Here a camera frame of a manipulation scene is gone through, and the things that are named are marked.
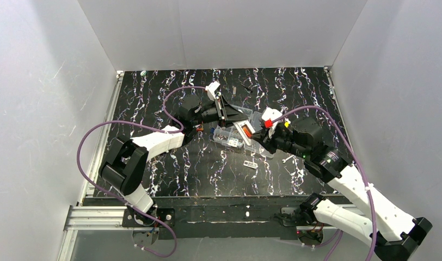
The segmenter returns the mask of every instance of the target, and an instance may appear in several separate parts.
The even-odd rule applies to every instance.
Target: black table surface
[[[328,111],[344,132],[333,90],[320,67],[125,72],[113,119],[163,128],[169,123],[162,109],[162,101],[168,93],[181,86],[207,86],[213,81],[220,82],[220,91],[232,105],[259,112],[266,107],[290,111],[303,105],[316,105]],[[176,112],[181,98],[190,94],[207,100],[201,90],[185,89],[169,99],[168,111]],[[307,116],[316,119],[326,130],[325,142],[346,151],[341,137],[322,113],[305,110],[289,120],[293,124]],[[290,196],[336,192],[308,174],[300,158],[283,163],[282,159],[289,154],[282,151],[269,159],[243,149],[234,150],[212,140],[210,129],[216,127],[216,123],[204,127],[187,146],[148,162],[143,186],[151,196]],[[117,135],[137,137],[149,133],[128,125],[112,125],[107,147]],[[256,162],[259,167],[256,170],[245,167],[244,160]],[[101,177],[97,182],[115,191]],[[95,191],[94,196],[105,197],[100,191]]]

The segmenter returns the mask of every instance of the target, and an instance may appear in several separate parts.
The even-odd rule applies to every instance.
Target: black bracket
[[[157,208],[155,210],[154,215],[161,221],[165,222],[170,227],[175,226],[175,209],[173,208]],[[136,222],[135,218],[137,220],[140,220],[143,224],[140,224]],[[153,227],[155,223],[146,218],[141,216],[139,213],[136,213],[134,209],[127,206],[127,209],[125,209],[123,214],[123,220],[122,220],[122,227]]]
[[[399,241],[386,241],[378,232],[375,254],[382,261],[407,261],[433,228],[431,222],[424,217],[414,219],[413,223],[415,223],[415,226],[412,230],[408,234],[402,233],[402,240]]]

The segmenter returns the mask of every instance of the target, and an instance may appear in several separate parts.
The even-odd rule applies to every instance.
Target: small white part
[[[146,213],[154,203],[142,184],[140,184],[133,193],[124,196],[124,198],[132,205],[132,207],[135,207],[144,213]]]
[[[251,162],[251,161],[248,161],[248,160],[245,160],[243,162],[243,165],[246,166],[246,167],[250,167],[252,169],[257,169],[258,168],[258,164],[257,163],[254,163],[254,162]]]
[[[237,131],[240,133],[240,136],[242,136],[242,139],[245,142],[245,144],[247,144],[247,146],[251,146],[251,139],[246,135],[245,131],[242,129],[242,127],[245,125],[249,129],[250,133],[252,134],[255,133],[255,129],[248,120],[234,122],[234,126],[236,127]]]
[[[282,163],[287,162],[289,159],[291,159],[291,158],[293,158],[293,157],[294,157],[294,155],[291,155],[290,157],[288,157],[288,158],[286,158],[286,159],[283,159],[283,160],[282,160]]]
[[[345,233],[364,242],[366,245],[372,243],[372,221],[354,212],[346,210],[333,204],[330,200],[323,200],[314,210],[316,219],[343,230]]]
[[[228,140],[228,145],[236,148],[236,147],[242,146],[243,144],[241,142],[238,142],[238,139],[236,139],[236,138],[230,138]]]
[[[212,101],[216,99],[216,90],[220,86],[219,82],[212,82],[205,87],[205,91],[208,94],[208,98]]]
[[[167,125],[162,130],[164,131],[177,131],[179,130],[176,127]],[[146,149],[149,151],[148,159],[152,159],[153,157],[162,154],[163,152],[167,152],[169,150],[172,150],[174,148],[179,148],[182,146],[182,141],[184,139],[184,134],[181,132],[179,133],[161,133],[161,132],[154,132],[145,136],[141,137],[134,137],[131,138],[133,142],[138,145],[139,147],[146,147]]]
[[[373,184],[369,184],[368,187],[364,186],[362,176],[355,166],[347,166],[341,171],[341,178],[334,178],[328,184],[342,193],[369,218],[371,211],[367,189],[370,190],[376,212],[377,227],[387,241],[402,240],[402,232],[408,234],[415,226],[413,217],[396,207],[373,187]]]
[[[263,114],[261,115],[261,119],[263,121],[267,121],[267,120],[275,120],[278,117],[282,116],[282,113],[276,109],[272,109],[269,107],[266,107],[266,110],[263,112]],[[272,124],[272,127],[269,128],[269,138],[272,137],[272,134],[274,134],[275,128],[277,127],[277,122]]]

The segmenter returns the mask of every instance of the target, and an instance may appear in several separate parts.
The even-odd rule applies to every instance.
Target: white enclosure panel
[[[365,0],[179,0],[189,68],[332,65]]]
[[[331,65],[366,0],[79,0],[117,70]]]
[[[117,70],[186,68],[177,0],[79,0]]]
[[[434,226],[412,260],[442,260],[442,1],[369,0],[332,76],[369,181]]]
[[[115,81],[76,0],[0,1],[0,260],[56,259]]]

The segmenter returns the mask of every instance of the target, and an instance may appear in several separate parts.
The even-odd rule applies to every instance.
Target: purple cable
[[[336,236],[338,235],[338,232],[339,232],[339,231],[341,231],[341,230],[337,229],[337,230],[335,231],[335,234],[333,234],[329,240],[327,240],[325,243],[321,243],[320,245],[316,245],[316,246],[314,246],[314,248],[324,247],[324,246],[330,244],[330,243],[336,238]],[[301,247],[309,247],[309,248],[312,248],[312,246],[309,246],[309,245],[304,245],[304,246],[303,246],[303,244],[298,244],[298,243],[293,243],[293,242],[283,241],[283,240],[280,240],[280,239],[274,239],[274,241],[277,241],[277,242],[280,242],[280,243],[284,243],[284,244],[293,245],[293,246],[301,246]]]
[[[333,251],[335,251],[336,246],[338,245],[338,243],[340,242],[342,237],[343,237],[343,231],[340,231],[340,235],[338,236],[338,239],[335,241],[335,244],[333,244],[333,246],[331,247],[330,251],[328,251],[328,253],[325,256],[325,258],[323,259],[323,261],[328,261],[328,259],[332,255]]]
[[[181,123],[180,121],[178,121],[176,118],[174,118],[173,116],[171,116],[171,115],[168,113],[167,109],[165,108],[165,104],[166,104],[168,98],[169,98],[173,93],[175,93],[175,92],[177,92],[177,91],[179,91],[179,90],[182,90],[182,89],[192,89],[192,88],[195,88],[195,89],[205,89],[205,87],[199,87],[199,86],[185,86],[185,87],[179,87],[179,88],[173,90],[172,92],[170,92],[170,93],[165,97],[165,99],[163,100],[163,111],[165,112],[166,115],[168,115],[168,117],[170,117],[172,120],[174,120],[175,122],[177,122],[177,123],[181,126],[181,128],[180,128],[179,130],[176,130],[176,131],[175,131],[175,130],[171,130],[171,131],[167,132],[167,131],[163,131],[163,130],[161,130],[161,129],[152,128],[152,127],[149,127],[149,126],[146,126],[146,125],[141,125],[141,124],[134,123],[134,122],[115,120],[115,121],[106,121],[106,122],[103,122],[103,123],[99,123],[98,125],[96,125],[96,126],[94,126],[93,128],[91,128],[89,131],[87,131],[87,132],[85,133],[85,136],[83,136],[82,140],[80,141],[80,144],[78,145],[78,149],[77,149],[77,166],[78,166],[78,170],[80,170],[80,173],[82,174],[82,176],[83,176],[83,177],[84,177],[84,178],[85,178],[90,184],[92,184],[95,188],[97,188],[99,191],[105,193],[105,194],[108,195],[108,196],[115,197],[115,198],[117,198],[118,200],[120,200],[121,202],[127,204],[127,202],[126,202],[123,198],[121,198],[120,196],[118,196],[118,195],[116,195],[115,193],[112,193],[112,192],[110,192],[110,191],[108,191],[108,190],[106,190],[106,189],[100,187],[99,185],[97,185],[97,184],[96,184],[94,181],[92,181],[92,180],[88,177],[88,175],[83,171],[82,164],[80,163],[80,152],[81,152],[81,150],[82,150],[82,146],[83,146],[83,144],[85,143],[85,140],[86,140],[87,137],[91,134],[91,132],[93,132],[95,129],[97,129],[97,128],[99,128],[99,127],[102,127],[102,126],[104,126],[104,125],[107,125],[107,124],[112,124],[112,123],[122,123],[122,124],[127,124],[127,125],[131,125],[131,126],[136,126],[136,127],[140,127],[140,128],[148,129],[148,130],[153,131],[153,132],[161,132],[161,133],[179,133],[179,132],[181,132],[181,131],[184,129],[184,126],[182,125],[182,123]],[[143,213],[141,210],[139,210],[139,209],[137,209],[137,208],[135,208],[135,207],[133,207],[133,209],[134,209],[136,212],[138,212],[139,214],[145,216],[146,218],[148,218],[148,219],[152,219],[152,220],[154,220],[154,221],[160,223],[162,226],[164,226],[166,229],[168,229],[168,231],[170,231],[171,235],[172,235],[173,238],[175,239],[175,246],[174,246],[173,250],[172,250],[170,253],[168,253],[168,254],[160,254],[160,253],[158,253],[158,252],[156,252],[156,251],[154,251],[154,250],[152,250],[152,249],[150,249],[150,248],[147,248],[147,247],[145,247],[144,250],[147,250],[147,251],[151,252],[152,254],[154,254],[154,255],[156,255],[156,256],[159,256],[159,257],[169,257],[169,256],[171,256],[171,255],[176,251],[176,248],[177,248],[177,238],[176,238],[176,234],[175,234],[175,232],[173,231],[173,229],[170,228],[170,227],[169,227],[167,224],[165,224],[163,221],[161,221],[161,220],[159,220],[159,219],[156,219],[155,217],[153,217],[153,216],[151,216],[151,215],[148,215],[148,214],[146,214],[146,213]]]
[[[328,114],[328,112],[326,112],[324,109],[317,107],[317,106],[313,106],[313,105],[308,105],[308,106],[302,106],[302,107],[298,107],[296,109],[293,109],[291,111],[289,111],[288,113],[278,117],[277,119],[273,120],[272,122],[278,122],[280,120],[282,120],[283,118],[296,113],[297,111],[300,110],[305,110],[305,109],[315,109],[318,111],[321,111],[326,117],[327,119],[332,123],[332,125],[335,127],[336,132],[338,133],[338,135],[341,137],[341,139],[343,140],[343,142],[345,143],[345,146],[348,148],[351,156],[354,159],[354,162],[356,163],[359,171],[360,171],[360,175],[362,176],[362,180],[364,182],[364,185],[366,187],[369,186],[369,182],[367,180],[367,176],[365,175],[365,171],[364,168],[362,167],[362,164],[360,163],[359,159],[356,157],[354,151],[352,150],[351,146],[349,145],[348,141],[346,140],[345,136],[343,135],[343,132],[341,132],[341,130],[339,129],[338,125],[336,124],[335,120],[332,119],[332,117],[330,116],[330,114]],[[370,250],[369,253],[367,254],[367,257],[365,258],[365,261],[369,261],[374,253],[375,250],[375,244],[377,241],[377,222],[376,222],[376,213],[375,213],[375,207],[373,205],[373,197],[372,197],[372,193],[370,192],[370,190],[367,190],[367,196],[369,198],[369,204],[370,204],[370,212],[371,212],[371,217],[372,217],[372,244],[370,245]]]

